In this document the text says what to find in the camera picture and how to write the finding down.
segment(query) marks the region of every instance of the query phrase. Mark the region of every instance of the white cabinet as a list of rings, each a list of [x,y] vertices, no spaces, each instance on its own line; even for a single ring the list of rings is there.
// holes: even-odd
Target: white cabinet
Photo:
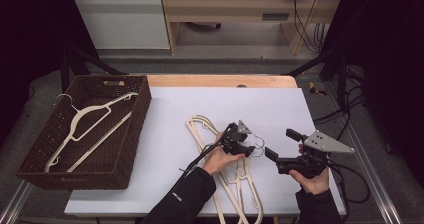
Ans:
[[[169,49],[161,0],[75,0],[96,49]]]

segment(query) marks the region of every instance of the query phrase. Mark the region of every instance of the person's right hand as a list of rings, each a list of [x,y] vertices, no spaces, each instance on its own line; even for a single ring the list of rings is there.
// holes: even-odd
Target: person's right hand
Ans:
[[[299,152],[303,152],[302,144],[299,144]],[[312,179],[304,177],[302,174],[295,170],[290,170],[289,174],[303,187],[306,193],[312,193],[316,195],[323,193],[330,188],[328,172],[328,167],[326,167],[319,176],[316,176]]]

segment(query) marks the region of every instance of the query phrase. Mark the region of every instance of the white table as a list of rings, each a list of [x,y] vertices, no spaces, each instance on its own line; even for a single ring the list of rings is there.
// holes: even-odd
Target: white table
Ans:
[[[134,169],[126,190],[75,190],[65,213],[76,216],[143,216],[173,186],[182,174],[179,168],[198,156],[196,142],[185,121],[193,115],[207,116],[223,130],[230,122],[243,122],[253,133],[264,138],[266,146],[280,157],[298,156],[297,142],[285,136],[287,128],[302,134],[315,131],[303,93],[298,88],[226,88],[226,87],[152,87],[152,102],[140,135]],[[214,135],[203,130],[206,143]],[[246,142],[255,142],[249,135]],[[298,213],[295,192],[300,187],[290,176],[279,175],[275,163],[266,158],[251,157],[251,175],[267,216]],[[218,179],[217,193],[223,211],[236,215]],[[334,179],[330,177],[337,208],[345,209]],[[252,205],[248,183],[243,183],[245,213],[257,214]],[[216,214],[209,200],[200,215]]]

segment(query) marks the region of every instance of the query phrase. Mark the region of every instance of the person's hand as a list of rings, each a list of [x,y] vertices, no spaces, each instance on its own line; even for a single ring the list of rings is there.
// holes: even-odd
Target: person's hand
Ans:
[[[303,152],[303,145],[299,145],[299,152]],[[312,193],[314,195],[323,193],[330,188],[329,185],[329,170],[326,167],[319,176],[316,176],[312,179],[308,179],[304,177],[302,174],[295,170],[290,170],[289,174],[293,177],[300,185],[302,185],[303,189],[306,193]]]
[[[215,147],[207,156],[205,165],[203,165],[203,169],[207,171],[211,176],[215,173],[222,171],[226,166],[234,161],[238,161],[244,157],[244,154],[238,154],[235,156],[226,154],[221,147]]]

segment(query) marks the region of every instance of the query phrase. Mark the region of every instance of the metal bracket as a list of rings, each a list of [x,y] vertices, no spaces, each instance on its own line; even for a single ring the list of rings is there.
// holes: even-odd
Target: metal bracket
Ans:
[[[252,134],[252,132],[250,131],[250,129],[246,126],[246,124],[243,123],[242,120],[239,120],[238,133],[241,133],[241,134]]]
[[[323,152],[355,153],[355,149],[316,130],[304,142],[304,145]]]

